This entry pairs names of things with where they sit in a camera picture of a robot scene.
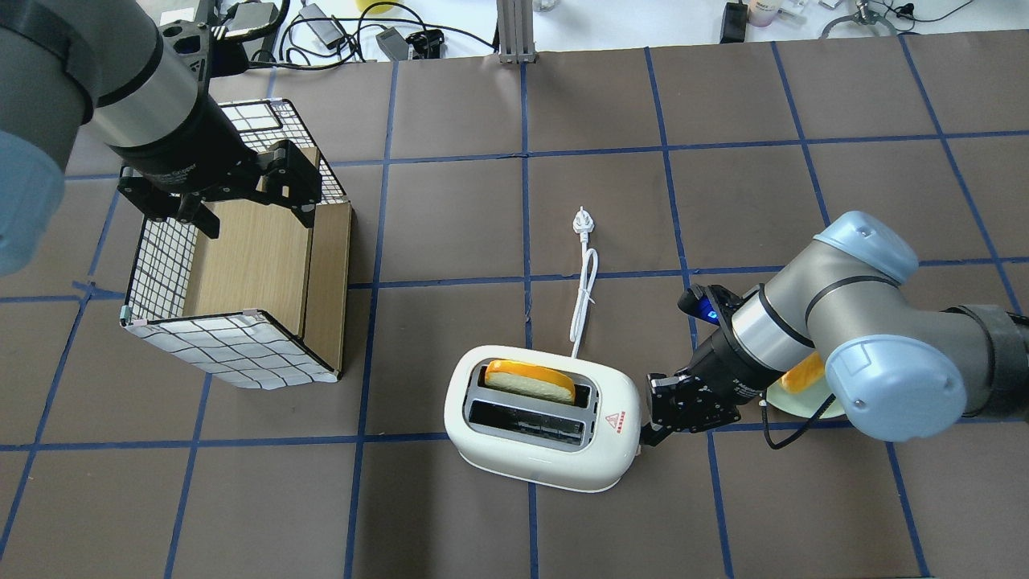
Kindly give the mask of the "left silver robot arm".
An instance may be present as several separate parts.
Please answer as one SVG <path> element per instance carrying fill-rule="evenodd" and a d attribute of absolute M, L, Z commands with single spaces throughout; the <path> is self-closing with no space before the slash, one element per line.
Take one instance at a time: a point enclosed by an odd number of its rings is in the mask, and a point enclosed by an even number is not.
<path fill-rule="evenodd" d="M 209 204 L 287 207 L 307 228 L 322 200 L 318 168 L 288 140 L 257 153 L 209 95 L 213 77 L 249 69 L 245 44 L 275 32 L 177 21 L 135 1 L 4 1 L 1 270 L 33 260 L 64 197 L 65 170 L 88 126 L 133 170 L 118 190 L 148 220 L 219 236 Z"/>

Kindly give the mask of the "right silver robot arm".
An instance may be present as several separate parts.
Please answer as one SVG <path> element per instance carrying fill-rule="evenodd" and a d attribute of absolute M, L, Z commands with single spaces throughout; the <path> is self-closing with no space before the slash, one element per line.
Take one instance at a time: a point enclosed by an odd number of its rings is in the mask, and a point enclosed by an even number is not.
<path fill-rule="evenodd" d="M 640 442 L 740 419 L 739 407 L 811 353 L 864 435 L 931 437 L 962 417 L 1027 417 L 1027 319 L 1003 307 L 911 306 L 912 247 L 862 211 L 842 214 L 746 294 L 691 285 L 678 306 L 715 330 L 672 376 L 650 382 Z"/>

